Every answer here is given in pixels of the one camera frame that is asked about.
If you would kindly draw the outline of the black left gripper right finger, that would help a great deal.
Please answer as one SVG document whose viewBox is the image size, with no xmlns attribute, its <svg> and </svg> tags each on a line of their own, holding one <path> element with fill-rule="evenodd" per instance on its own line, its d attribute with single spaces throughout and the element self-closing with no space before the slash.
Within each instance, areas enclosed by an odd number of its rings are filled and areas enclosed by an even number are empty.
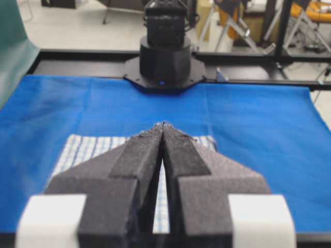
<svg viewBox="0 0 331 248">
<path fill-rule="evenodd" d="M 163 127 L 172 229 L 187 247 L 296 247 L 282 195 L 258 172 Z"/>
</svg>

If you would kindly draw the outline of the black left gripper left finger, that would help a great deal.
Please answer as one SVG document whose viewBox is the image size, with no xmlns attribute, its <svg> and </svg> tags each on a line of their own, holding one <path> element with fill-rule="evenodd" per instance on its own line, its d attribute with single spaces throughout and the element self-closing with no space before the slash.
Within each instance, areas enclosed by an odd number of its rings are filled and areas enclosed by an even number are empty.
<svg viewBox="0 0 331 248">
<path fill-rule="evenodd" d="M 141 209 L 160 165 L 163 127 L 54 176 L 23 211 L 16 247 L 125 247 L 142 229 Z"/>
</svg>

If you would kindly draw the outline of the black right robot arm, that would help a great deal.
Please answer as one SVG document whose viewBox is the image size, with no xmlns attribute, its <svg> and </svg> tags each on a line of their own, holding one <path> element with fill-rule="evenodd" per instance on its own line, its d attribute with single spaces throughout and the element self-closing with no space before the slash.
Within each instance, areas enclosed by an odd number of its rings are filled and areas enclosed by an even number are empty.
<svg viewBox="0 0 331 248">
<path fill-rule="evenodd" d="M 195 1 L 143 1 L 147 29 L 126 79 L 146 89 L 186 89 L 205 79 L 186 32 L 199 20 Z M 284 197 L 256 171 L 161 127 L 170 238 L 185 247 L 296 247 Z"/>
</svg>

